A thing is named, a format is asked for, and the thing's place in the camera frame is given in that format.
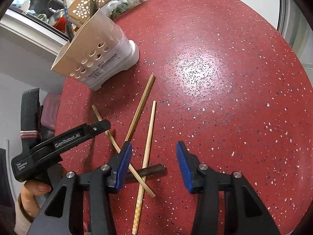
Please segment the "person's left hand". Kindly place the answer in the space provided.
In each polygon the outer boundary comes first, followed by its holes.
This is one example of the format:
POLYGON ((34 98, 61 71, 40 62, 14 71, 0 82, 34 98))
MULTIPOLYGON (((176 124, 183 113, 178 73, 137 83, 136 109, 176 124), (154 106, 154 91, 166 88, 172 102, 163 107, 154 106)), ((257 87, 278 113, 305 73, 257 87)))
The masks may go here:
POLYGON ((31 218, 35 218, 40 207, 35 199, 36 196, 42 196, 51 191, 51 187, 45 183, 28 180, 21 187, 20 198, 25 213, 31 218))

